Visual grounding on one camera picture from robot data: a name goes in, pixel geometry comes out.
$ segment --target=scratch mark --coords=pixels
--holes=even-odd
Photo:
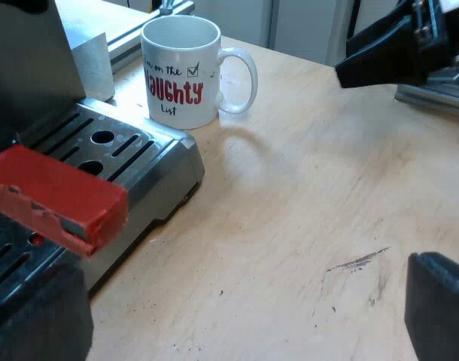
[[[377,252],[373,252],[373,253],[367,254],[366,256],[363,256],[363,257],[361,257],[359,259],[356,259],[355,261],[346,262],[346,263],[343,263],[342,265],[336,265],[336,266],[334,266],[332,268],[327,269],[327,272],[331,272],[331,271],[333,271],[334,269],[337,269],[337,268],[344,268],[344,269],[361,268],[361,267],[365,266],[367,263],[372,262],[373,257],[375,257],[377,254],[385,252],[386,250],[388,250],[388,248],[390,248],[390,247],[382,248],[381,250],[379,250]]]
[[[378,295],[377,295],[377,301],[380,300],[381,298],[381,295],[383,293],[383,290],[385,289],[385,287],[387,286],[387,282],[388,282],[388,276],[387,275],[379,275],[378,276]]]

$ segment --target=red block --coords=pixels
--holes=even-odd
[[[124,227],[127,191],[21,145],[0,153],[0,212],[81,256]],[[79,228],[81,237],[63,229]]]

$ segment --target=metal grate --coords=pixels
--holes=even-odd
[[[0,302],[63,251],[50,241],[31,244],[31,234],[28,229],[0,214]]]

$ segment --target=mug text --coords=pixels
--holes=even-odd
[[[160,77],[154,77],[149,74],[149,71],[144,70],[144,77],[146,78],[146,86],[152,96],[157,96],[159,100],[166,100],[179,104],[199,104],[202,97],[203,83],[190,84],[187,81],[182,89],[178,88],[176,82],[164,80]]]

